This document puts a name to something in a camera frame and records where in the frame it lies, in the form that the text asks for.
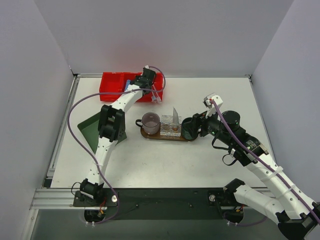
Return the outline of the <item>translucent purple cup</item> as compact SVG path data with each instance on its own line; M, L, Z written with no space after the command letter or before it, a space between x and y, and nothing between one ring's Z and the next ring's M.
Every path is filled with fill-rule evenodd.
M137 119L135 124L143 129L146 134L154 135L160 129L161 120L158 114L154 112L147 112L141 119Z

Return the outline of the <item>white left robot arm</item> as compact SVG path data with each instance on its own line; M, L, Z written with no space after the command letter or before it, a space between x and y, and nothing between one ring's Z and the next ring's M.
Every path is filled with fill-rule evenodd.
M92 206L101 203L103 199L103 177L106 172L111 153L118 141L125 135L125 114L132 105L150 92L156 72L148 66L130 82L126 94L122 94L110 105L103 105L98 122L98 143L94 160L86 178L80 185L80 193Z

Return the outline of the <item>clear plastic bag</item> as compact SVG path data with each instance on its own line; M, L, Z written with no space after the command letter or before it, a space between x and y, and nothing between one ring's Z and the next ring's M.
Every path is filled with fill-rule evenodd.
M178 116L177 130L174 130L173 116L162 115L160 118L160 137L164 139L178 139L181 136L182 117Z

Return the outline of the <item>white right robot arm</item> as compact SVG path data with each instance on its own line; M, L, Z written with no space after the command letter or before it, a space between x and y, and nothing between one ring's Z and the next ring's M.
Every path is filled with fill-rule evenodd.
M241 116L236 111L225 111L207 116L196 113L182 122L184 138L212 135L225 146L234 162L258 177L273 194L270 198L251 188L240 179L228 183L223 191L225 200L255 209L272 220L289 240L303 240L319 224L320 204L304 194L276 164L266 147L240 126Z

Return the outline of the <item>blue toothpaste tube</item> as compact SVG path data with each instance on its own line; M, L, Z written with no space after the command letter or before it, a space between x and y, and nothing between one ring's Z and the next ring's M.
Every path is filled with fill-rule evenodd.
M126 82L125 82L125 87L124 87L124 91L125 91L125 92L127 91L130 83L131 83L131 81L130 81L129 79L127 79Z

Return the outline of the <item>white toothpaste tube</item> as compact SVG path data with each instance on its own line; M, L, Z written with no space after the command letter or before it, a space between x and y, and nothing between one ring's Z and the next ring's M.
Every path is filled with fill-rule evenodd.
M178 130L178 124L179 124L179 115L177 110L173 107L172 112L172 130L177 131Z

